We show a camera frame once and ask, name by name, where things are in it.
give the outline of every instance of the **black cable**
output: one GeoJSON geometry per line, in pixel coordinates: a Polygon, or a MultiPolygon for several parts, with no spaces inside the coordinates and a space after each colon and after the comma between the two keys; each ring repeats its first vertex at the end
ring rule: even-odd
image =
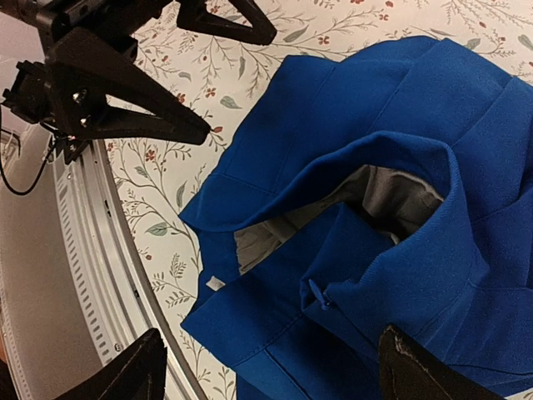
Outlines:
{"type": "MultiPolygon", "coordinates": [[[[0,109],[0,127],[2,126],[2,110],[0,109]]],[[[2,165],[2,152],[0,152],[0,176],[2,177],[3,182],[6,184],[6,188],[9,190],[9,192],[17,195],[17,196],[27,196],[29,193],[32,192],[32,190],[37,186],[39,183],[39,179],[41,179],[42,173],[44,172],[44,168],[47,166],[47,160],[52,155],[54,149],[57,146],[57,140],[54,142],[54,144],[50,147],[48,150],[48,153],[46,157],[44,158],[44,161],[42,162],[41,169],[39,169],[39,173],[37,174],[35,180],[33,181],[32,186],[29,187],[28,190],[25,190],[23,192],[19,192],[18,190],[14,189],[6,178],[6,173],[3,170],[2,165]]]]}

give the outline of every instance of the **screw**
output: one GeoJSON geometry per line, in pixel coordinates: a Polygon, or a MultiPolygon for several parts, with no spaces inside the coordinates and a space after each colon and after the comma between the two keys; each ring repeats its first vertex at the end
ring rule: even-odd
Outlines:
{"type": "Polygon", "coordinates": [[[80,125],[82,125],[83,128],[88,127],[89,123],[91,123],[90,115],[87,115],[85,118],[80,119],[80,125]]]}
{"type": "Polygon", "coordinates": [[[82,89],[79,92],[75,92],[72,95],[72,100],[74,100],[76,104],[82,104],[83,100],[85,100],[85,98],[87,97],[87,93],[87,89],[82,89]]]}

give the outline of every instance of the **floral wallpaper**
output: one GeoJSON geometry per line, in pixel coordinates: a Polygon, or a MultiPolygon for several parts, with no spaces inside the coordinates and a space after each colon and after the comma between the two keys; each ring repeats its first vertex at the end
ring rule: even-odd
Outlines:
{"type": "MultiPolygon", "coordinates": [[[[269,47],[186,32],[170,5],[141,28],[137,65],[212,126],[200,147],[112,140],[107,150],[137,250],[183,352],[211,400],[236,398],[235,376],[180,327],[197,295],[200,248],[178,218],[289,54],[340,61],[380,41],[450,38],[533,83],[533,2],[527,0],[257,0],[279,33],[269,47]]],[[[227,2],[212,13],[246,20],[227,2]]],[[[516,398],[533,399],[533,392],[516,398]]]]}

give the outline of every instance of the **patterned surface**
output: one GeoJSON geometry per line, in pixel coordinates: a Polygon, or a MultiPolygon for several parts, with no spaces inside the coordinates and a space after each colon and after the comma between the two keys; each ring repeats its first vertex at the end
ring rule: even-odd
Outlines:
{"type": "MultiPolygon", "coordinates": [[[[279,29],[270,47],[184,32],[172,4],[137,33],[138,67],[213,127],[201,147],[145,139],[107,143],[137,249],[178,342],[207,396],[236,398],[233,372],[179,328],[202,270],[194,234],[177,217],[288,54],[342,60],[411,35],[450,38],[533,83],[530,0],[257,0],[279,29]]],[[[213,13],[241,22],[226,0],[213,13]]],[[[533,392],[517,398],[533,399],[533,392]]]]}

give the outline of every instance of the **white tag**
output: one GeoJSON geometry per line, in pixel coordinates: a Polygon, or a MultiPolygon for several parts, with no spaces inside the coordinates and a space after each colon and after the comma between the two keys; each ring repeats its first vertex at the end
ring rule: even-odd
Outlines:
{"type": "Polygon", "coordinates": [[[209,282],[206,283],[206,286],[212,290],[214,290],[215,292],[219,291],[220,289],[224,288],[226,286],[226,284],[221,281],[220,279],[218,279],[217,277],[211,277],[211,279],[209,279],[209,282]]]}

